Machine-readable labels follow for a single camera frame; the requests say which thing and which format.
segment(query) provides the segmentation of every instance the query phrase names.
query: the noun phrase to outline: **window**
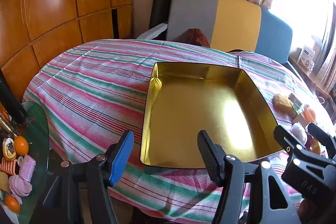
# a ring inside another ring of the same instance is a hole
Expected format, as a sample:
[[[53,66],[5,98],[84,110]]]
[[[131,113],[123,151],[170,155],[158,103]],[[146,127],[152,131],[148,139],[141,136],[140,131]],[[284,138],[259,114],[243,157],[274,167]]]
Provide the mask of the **window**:
[[[298,58],[301,48],[315,51],[313,61],[325,43],[327,19],[333,13],[332,0],[273,0],[270,12],[287,22],[293,29],[291,56]]]

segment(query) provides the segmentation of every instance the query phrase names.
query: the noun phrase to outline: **gold metal tray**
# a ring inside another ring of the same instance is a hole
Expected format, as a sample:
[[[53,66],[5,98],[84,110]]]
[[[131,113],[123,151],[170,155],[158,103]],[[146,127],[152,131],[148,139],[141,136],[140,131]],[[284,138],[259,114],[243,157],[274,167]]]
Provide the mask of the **gold metal tray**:
[[[140,160],[145,166],[205,168],[197,133],[241,161],[281,150],[277,122],[244,70],[219,65],[159,62],[149,83]]]

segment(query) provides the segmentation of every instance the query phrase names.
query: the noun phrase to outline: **table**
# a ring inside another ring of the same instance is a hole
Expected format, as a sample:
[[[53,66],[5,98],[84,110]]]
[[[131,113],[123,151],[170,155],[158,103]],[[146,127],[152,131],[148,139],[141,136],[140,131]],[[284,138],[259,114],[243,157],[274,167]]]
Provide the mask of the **table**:
[[[45,65],[32,79],[24,101],[34,101],[47,114],[50,144],[73,163],[90,160],[116,143],[125,129],[135,144],[122,179],[110,194],[144,213],[180,223],[210,223],[221,195],[207,175],[151,176],[139,160],[142,123],[152,67],[160,61],[226,65],[244,69],[254,81],[279,124],[290,129],[288,117],[275,112],[276,93],[293,92],[317,112],[325,131],[332,122],[317,98],[292,72],[253,52],[225,53],[210,48],[163,41],[101,40],[72,48]],[[280,175],[287,163],[281,153],[271,161]],[[301,195],[285,184],[293,202]],[[247,185],[241,211],[249,203]]]
[[[35,170],[31,179],[33,190],[28,196],[22,198],[22,205],[17,219],[20,224],[28,224],[46,183],[49,131],[47,118],[41,106],[34,102],[23,102],[22,106],[31,119],[23,136],[29,143],[28,155],[36,160]]]
[[[302,63],[297,62],[293,57],[290,56],[288,59],[304,80],[308,80],[318,92],[323,94],[323,96],[330,98],[330,95],[323,90],[323,85],[320,79],[318,79],[312,71],[308,71]]]

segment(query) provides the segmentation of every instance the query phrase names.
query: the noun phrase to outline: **striped tablecloth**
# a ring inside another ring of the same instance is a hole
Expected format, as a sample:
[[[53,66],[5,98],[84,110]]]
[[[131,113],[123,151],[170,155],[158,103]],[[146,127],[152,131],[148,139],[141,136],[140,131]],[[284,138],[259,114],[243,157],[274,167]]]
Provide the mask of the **striped tablecloth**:
[[[64,159],[88,161],[118,142],[125,129],[135,144],[122,179],[110,194],[144,213],[180,223],[209,223],[221,189],[206,175],[151,176],[143,172],[139,152],[148,82],[160,61],[219,64],[244,69],[252,78],[276,120],[286,129],[288,118],[272,106],[276,93],[293,92],[317,112],[319,125],[334,134],[332,122],[316,97],[279,63],[252,52],[229,54],[210,48],[162,41],[101,40],[72,48],[45,65],[32,79],[24,101],[40,104],[48,117],[50,144]],[[281,175],[286,153],[272,160]],[[301,195],[285,185],[293,202]],[[246,187],[241,210],[248,208]]]

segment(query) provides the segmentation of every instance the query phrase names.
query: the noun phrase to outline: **wooden wardrobe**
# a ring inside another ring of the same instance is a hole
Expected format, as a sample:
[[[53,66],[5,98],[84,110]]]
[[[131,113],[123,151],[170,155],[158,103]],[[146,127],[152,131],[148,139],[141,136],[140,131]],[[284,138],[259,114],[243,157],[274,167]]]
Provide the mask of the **wooden wardrobe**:
[[[0,66],[19,101],[47,62],[79,44],[130,38],[132,0],[0,0]]]

